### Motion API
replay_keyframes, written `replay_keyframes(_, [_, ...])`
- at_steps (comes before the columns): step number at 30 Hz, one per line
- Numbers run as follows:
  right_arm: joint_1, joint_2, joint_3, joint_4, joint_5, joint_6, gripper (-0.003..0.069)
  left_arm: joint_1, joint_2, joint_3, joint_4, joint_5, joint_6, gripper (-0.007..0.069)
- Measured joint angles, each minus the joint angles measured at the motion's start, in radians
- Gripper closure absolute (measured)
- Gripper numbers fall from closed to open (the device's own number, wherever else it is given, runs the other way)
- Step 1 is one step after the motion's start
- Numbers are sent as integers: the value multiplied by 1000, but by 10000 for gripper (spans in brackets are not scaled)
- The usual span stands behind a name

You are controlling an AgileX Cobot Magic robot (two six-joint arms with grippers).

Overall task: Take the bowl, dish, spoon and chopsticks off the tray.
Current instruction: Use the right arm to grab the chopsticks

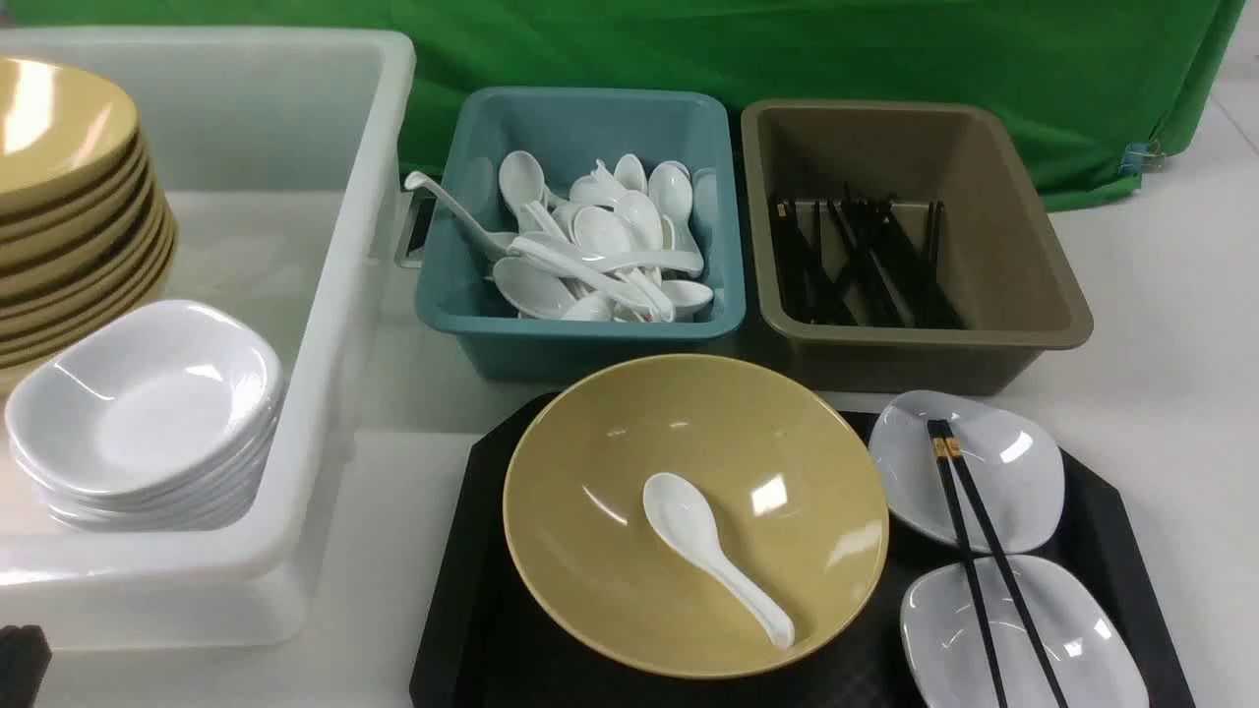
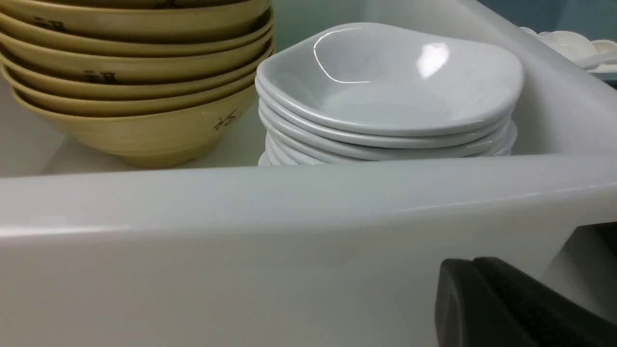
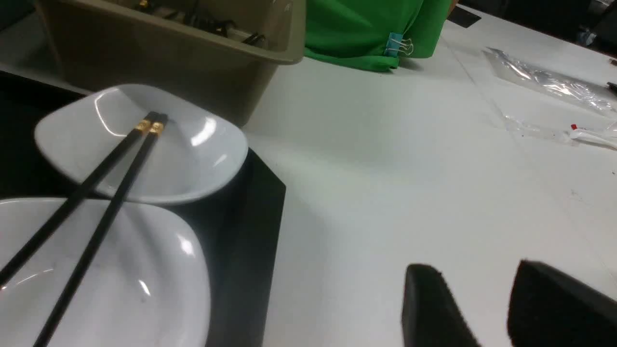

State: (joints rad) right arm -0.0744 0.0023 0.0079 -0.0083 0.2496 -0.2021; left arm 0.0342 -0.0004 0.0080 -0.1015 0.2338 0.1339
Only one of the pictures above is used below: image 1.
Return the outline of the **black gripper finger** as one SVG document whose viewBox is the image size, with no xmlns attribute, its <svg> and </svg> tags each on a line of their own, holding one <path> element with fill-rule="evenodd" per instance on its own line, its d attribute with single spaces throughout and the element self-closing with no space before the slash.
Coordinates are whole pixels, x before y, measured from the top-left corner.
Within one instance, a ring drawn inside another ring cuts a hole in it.
<svg viewBox="0 0 1259 708">
<path fill-rule="evenodd" d="M 8 624 L 1 630 L 1 707 L 34 707 L 52 660 L 39 624 Z"/>
</svg>

